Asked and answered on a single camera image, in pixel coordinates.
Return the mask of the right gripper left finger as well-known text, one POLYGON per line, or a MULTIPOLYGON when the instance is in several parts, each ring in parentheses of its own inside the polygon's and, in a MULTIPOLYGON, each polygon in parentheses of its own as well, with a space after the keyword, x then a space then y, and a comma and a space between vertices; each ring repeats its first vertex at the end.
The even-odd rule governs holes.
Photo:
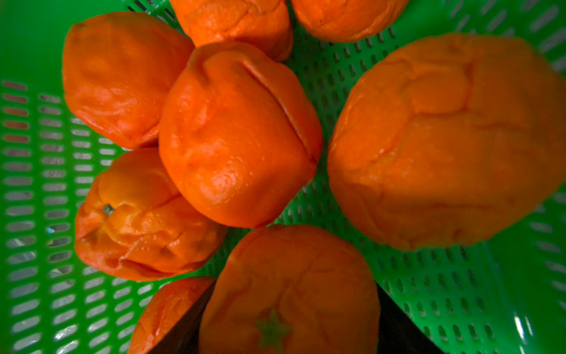
POLYGON ((165 337, 149 354, 199 354, 199 330, 203 313, 211 299, 215 283, 212 283, 194 305, 178 320, 165 337))

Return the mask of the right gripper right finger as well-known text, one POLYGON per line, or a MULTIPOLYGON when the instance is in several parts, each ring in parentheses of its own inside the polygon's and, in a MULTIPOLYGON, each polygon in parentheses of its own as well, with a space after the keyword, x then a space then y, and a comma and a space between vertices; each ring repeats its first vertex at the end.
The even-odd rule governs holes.
POLYGON ((379 285, 377 293, 381 306, 378 354, 442 354, 379 285))

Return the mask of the orange bag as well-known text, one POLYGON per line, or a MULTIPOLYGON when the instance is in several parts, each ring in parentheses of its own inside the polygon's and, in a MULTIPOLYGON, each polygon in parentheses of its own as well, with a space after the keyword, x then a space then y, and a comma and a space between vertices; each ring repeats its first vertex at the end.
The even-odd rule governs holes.
POLYGON ((275 225, 231 251, 206 306, 202 353, 375 353, 380 301, 351 243, 318 227, 275 225))
POLYGON ((490 239, 565 181, 565 79, 519 38, 414 41, 353 86, 327 169, 341 211, 377 243, 490 239))
POLYGON ((215 280, 214 277, 188 277, 162 287, 141 315, 128 353, 149 353, 215 280))

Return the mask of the green plastic basket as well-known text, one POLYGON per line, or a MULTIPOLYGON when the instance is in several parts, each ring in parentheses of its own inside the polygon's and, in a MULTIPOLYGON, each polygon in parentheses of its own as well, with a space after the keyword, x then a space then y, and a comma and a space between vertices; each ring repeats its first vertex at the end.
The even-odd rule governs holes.
MULTIPOLYGON (((167 1, 1 3, 1 351, 126 353, 162 281, 110 277, 75 254, 74 224, 94 179, 123 152, 63 99, 63 43, 103 13, 148 13, 176 27, 167 1)), ((565 71, 563 1, 412 1, 386 31, 327 43, 293 24, 287 65, 330 138, 349 90, 397 48, 446 32, 517 36, 565 71)), ((400 252, 342 215, 320 166, 279 217, 345 238, 379 285, 446 353, 565 351, 565 191, 475 246, 400 252)))

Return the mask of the orange taken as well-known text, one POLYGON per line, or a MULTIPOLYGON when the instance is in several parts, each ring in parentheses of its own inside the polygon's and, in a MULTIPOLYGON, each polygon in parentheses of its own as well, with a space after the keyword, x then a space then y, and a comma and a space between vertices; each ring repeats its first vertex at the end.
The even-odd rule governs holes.
POLYGON ((157 148, 125 153, 94 180, 75 221, 75 252, 87 265, 134 281, 202 268, 228 228, 178 191, 157 148))
POLYGON ((293 48, 287 2, 282 0, 172 0, 182 30, 196 47, 238 41, 253 44, 277 62, 293 48))
POLYGON ((63 91, 88 127, 130 150, 157 144, 165 99, 195 46, 146 13, 74 24, 63 47, 63 91))

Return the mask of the orange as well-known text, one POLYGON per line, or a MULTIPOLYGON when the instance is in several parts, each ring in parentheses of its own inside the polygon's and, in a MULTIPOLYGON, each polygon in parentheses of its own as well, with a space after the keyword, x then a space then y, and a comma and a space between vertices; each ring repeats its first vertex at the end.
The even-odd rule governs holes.
POLYGON ((292 0, 299 23, 322 41, 347 43, 393 24, 408 0, 292 0))
POLYGON ((295 73, 245 43, 197 48, 172 87, 159 153, 206 217, 255 229, 315 177, 321 123, 295 73))

